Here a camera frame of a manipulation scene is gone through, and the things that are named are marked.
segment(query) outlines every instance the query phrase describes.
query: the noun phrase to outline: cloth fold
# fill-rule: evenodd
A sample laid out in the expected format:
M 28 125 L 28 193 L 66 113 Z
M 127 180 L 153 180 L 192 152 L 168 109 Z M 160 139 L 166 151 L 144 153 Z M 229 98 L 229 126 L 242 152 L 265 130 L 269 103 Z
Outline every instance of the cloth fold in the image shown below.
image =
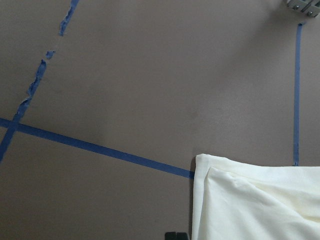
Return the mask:
M 320 167 L 196 157 L 192 240 L 320 240 Z

